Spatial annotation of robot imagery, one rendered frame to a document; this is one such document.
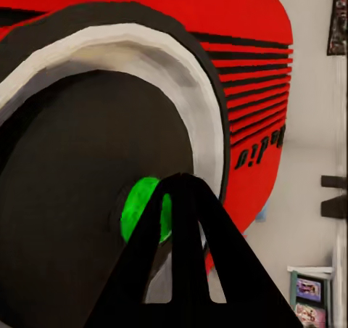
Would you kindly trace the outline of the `radio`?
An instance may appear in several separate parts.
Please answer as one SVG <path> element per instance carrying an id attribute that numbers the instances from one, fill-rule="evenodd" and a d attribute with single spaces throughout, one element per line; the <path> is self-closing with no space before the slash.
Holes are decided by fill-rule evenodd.
<path id="1" fill-rule="evenodd" d="M 244 235 L 277 177 L 292 36 L 279 0 L 0 0 L 0 328 L 84 328 L 174 174 Z M 160 236 L 145 303 L 173 300 L 168 193 Z"/>

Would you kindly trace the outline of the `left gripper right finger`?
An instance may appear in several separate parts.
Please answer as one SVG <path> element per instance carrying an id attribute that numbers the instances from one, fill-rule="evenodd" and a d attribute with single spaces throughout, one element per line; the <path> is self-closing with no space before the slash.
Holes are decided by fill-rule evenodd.
<path id="1" fill-rule="evenodd" d="M 305 328 L 210 186 L 182 174 L 194 328 Z M 210 299 L 199 231 L 204 235 L 226 303 Z"/>

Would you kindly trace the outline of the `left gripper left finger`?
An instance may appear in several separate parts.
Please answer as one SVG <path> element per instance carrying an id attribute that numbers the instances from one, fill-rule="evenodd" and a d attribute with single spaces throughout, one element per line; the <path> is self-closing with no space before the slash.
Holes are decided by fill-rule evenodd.
<path id="1" fill-rule="evenodd" d="M 173 196 L 173 300 L 145 303 L 164 193 Z M 157 184 L 84 328 L 194 328 L 181 173 Z"/>

